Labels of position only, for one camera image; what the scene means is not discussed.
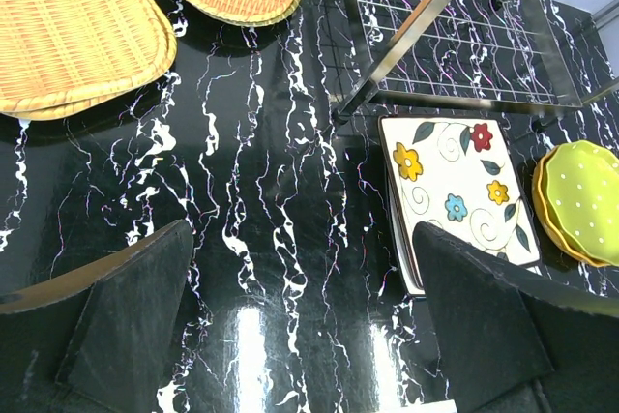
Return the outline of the floral patterned tray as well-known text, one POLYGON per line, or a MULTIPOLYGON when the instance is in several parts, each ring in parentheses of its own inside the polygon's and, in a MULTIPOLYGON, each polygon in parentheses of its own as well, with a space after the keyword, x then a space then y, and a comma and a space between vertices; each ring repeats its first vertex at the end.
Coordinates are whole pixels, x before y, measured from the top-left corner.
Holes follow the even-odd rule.
POLYGON ((409 250, 428 222, 475 248, 531 267, 538 241, 497 121, 383 117, 378 124, 401 233, 409 250))

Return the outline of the green polka-dot plate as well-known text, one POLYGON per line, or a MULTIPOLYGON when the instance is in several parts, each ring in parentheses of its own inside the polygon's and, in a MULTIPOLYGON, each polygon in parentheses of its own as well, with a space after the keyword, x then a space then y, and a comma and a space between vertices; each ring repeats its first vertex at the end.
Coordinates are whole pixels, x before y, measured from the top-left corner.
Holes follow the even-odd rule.
POLYGON ((545 162, 552 223, 575 251, 618 264, 618 158, 587 140, 555 147, 545 162))

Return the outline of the orange polka-dot plate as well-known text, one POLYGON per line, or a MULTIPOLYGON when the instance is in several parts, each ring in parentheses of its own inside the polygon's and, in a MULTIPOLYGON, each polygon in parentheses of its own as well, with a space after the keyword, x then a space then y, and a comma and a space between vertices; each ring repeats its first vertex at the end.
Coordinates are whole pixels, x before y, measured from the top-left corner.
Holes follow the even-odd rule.
POLYGON ((542 156, 533 172, 531 191, 536 216, 540 221, 546 235, 561 252, 578 262, 585 263, 596 268, 609 267, 608 263, 590 257, 570 246, 560 229, 553 223, 550 217, 549 206, 543 197, 543 179, 545 174, 545 165, 556 151, 557 148, 553 148, 547 154, 542 156))

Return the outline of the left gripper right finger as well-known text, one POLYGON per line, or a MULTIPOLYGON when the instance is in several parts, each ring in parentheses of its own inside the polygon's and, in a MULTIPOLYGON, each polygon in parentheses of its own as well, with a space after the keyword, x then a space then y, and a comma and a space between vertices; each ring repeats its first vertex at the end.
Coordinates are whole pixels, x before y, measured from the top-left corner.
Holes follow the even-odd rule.
POLYGON ((459 412, 615 412, 618 301, 418 223, 412 234, 459 412))

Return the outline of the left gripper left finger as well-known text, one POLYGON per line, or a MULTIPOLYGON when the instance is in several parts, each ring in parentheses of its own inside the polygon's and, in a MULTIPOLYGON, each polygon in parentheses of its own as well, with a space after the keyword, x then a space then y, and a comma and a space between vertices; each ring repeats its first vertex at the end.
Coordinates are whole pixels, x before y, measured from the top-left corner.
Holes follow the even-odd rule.
POLYGON ((2 293, 2 411, 153 411, 192 254, 192 229, 177 220, 2 293))

